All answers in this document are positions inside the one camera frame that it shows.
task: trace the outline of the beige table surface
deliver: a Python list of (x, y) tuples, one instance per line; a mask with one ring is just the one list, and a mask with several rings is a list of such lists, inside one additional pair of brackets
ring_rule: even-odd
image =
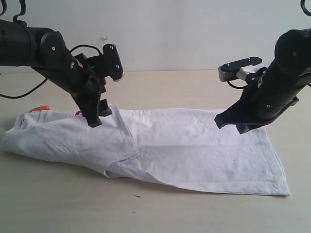
[[(23, 94), (37, 74), (1, 75), (0, 93)], [(216, 71), (128, 72), (108, 82), (108, 101), (123, 109), (226, 108), (241, 92)], [(311, 88), (267, 127), (285, 167), (287, 198), (197, 193), (133, 179), (107, 179), (83, 167), (0, 154), (1, 233), (309, 233), (311, 232)], [(0, 130), (20, 112), (49, 104), (76, 109), (48, 82), (20, 100), (0, 99)]]

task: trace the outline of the robotic arm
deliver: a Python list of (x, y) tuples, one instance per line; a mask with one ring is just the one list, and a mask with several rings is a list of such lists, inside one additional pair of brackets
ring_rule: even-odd
[[(311, 16), (301, 1), (303, 11)], [(247, 85), (241, 98), (226, 111), (218, 114), (215, 122), (219, 128), (236, 125), (239, 133), (268, 125), (286, 109), (295, 105), (297, 94), (311, 82), (311, 29), (290, 30), (283, 34), (275, 47), (275, 59), (268, 68), (261, 59), (251, 57), (219, 67), (219, 78), (231, 84), (242, 79)]]
[[(1, 0), (4, 14), (5, 0)], [(21, 13), (13, 22), (0, 20), (0, 66), (28, 66), (71, 94), (82, 115), (91, 127), (101, 125), (99, 116), (108, 116), (111, 110), (106, 99), (105, 77), (119, 81), (123, 68), (115, 45), (106, 44), (103, 53), (92, 46), (66, 48), (60, 32), (48, 28), (31, 28), (18, 20), (25, 14), (26, 5), (20, 0)], [(79, 47), (95, 48), (99, 55), (86, 58), (82, 53), (72, 56)]]

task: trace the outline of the white cloth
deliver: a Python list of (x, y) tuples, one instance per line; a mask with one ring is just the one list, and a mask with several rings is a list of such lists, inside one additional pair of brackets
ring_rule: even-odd
[(21, 114), (2, 149), (85, 166), (107, 177), (215, 193), (290, 195), (283, 166), (264, 128), (219, 130), (219, 111), (119, 110), (91, 128), (76, 111)]

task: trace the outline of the orange object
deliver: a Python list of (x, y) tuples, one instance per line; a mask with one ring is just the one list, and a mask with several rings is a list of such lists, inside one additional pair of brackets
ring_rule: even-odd
[(43, 105), (43, 106), (40, 106), (40, 107), (36, 107), (32, 110), (29, 111), (29, 113), (32, 113), (32, 112), (41, 112), (43, 110), (51, 110), (51, 107), (49, 105)]

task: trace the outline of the wire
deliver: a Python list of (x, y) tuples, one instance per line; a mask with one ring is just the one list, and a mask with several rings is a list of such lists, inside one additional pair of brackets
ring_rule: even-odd
[(26, 14), (26, 3), (25, 0), (19, 0), (20, 3), (20, 13), (13, 17), (13, 22), (18, 22), (18, 17)]
[(306, 15), (311, 16), (311, 12), (307, 10), (305, 3), (306, 3), (306, 0), (301, 0), (300, 2), (301, 9)]
[(95, 50), (98, 52), (99, 55), (102, 54), (101, 51), (100, 51), (97, 47), (91, 46), (91, 45), (78, 45), (78, 46), (74, 47), (73, 49), (71, 49), (70, 52), (73, 52), (73, 51), (75, 51), (76, 49), (81, 48), (81, 47), (86, 47), (86, 48), (95, 49)]
[(247, 88), (247, 85), (245, 85), (245, 86), (235, 86), (235, 85), (233, 85), (230, 81), (227, 81), (227, 83), (229, 84), (229, 86), (231, 86), (231, 87), (233, 87), (233, 88), (235, 88), (235, 89), (242, 90), (242, 89)]
[(6, 4), (6, 0), (1, 0), (1, 4), (2, 4), (2, 12), (0, 13), (0, 16), (4, 15), (4, 13), (6, 12), (7, 9), (7, 4)]
[(38, 86), (36, 86), (35, 88), (31, 89), (29, 92), (23, 94), (23, 95), (20, 95), (20, 96), (6, 96), (6, 95), (3, 95), (3, 94), (0, 94), (0, 97), (3, 97), (3, 98), (7, 98), (7, 99), (20, 99), (20, 98), (23, 98), (31, 93), (33, 93), (34, 91), (36, 91), (40, 86), (42, 86), (44, 83), (46, 83), (48, 79), (45, 79), (43, 80)]

